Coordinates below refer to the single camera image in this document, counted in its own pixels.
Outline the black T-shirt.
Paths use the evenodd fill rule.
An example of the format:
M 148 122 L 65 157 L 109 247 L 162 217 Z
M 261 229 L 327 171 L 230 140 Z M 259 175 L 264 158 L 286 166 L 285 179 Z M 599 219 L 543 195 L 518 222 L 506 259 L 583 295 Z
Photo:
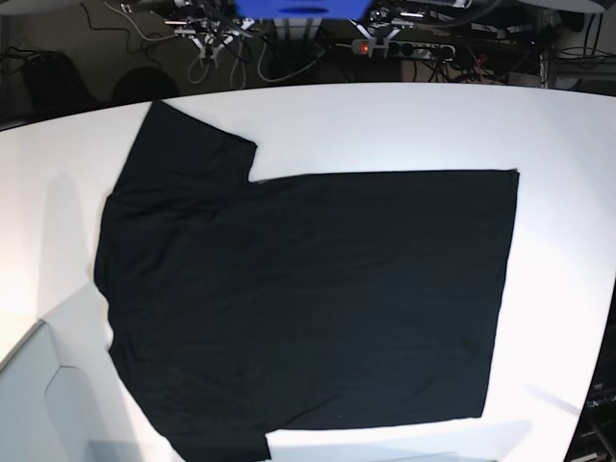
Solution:
M 254 142 L 154 103 L 106 200 L 94 282 L 115 369 L 187 461 L 278 429 L 481 416 L 514 170 L 252 183 Z

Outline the grey power strip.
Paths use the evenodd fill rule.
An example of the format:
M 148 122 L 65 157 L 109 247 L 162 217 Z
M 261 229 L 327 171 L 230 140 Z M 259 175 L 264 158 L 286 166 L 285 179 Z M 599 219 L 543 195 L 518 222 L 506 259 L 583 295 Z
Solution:
M 399 40 L 377 43 L 368 39 L 355 39 L 350 49 L 356 55 L 378 59 L 448 62 L 456 55 L 456 49 L 448 44 Z

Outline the blue box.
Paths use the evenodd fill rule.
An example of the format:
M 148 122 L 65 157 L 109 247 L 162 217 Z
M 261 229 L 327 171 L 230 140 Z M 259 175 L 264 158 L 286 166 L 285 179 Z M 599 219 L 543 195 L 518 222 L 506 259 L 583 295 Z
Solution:
M 371 0 L 237 0 L 240 15 L 251 18 L 359 19 Z

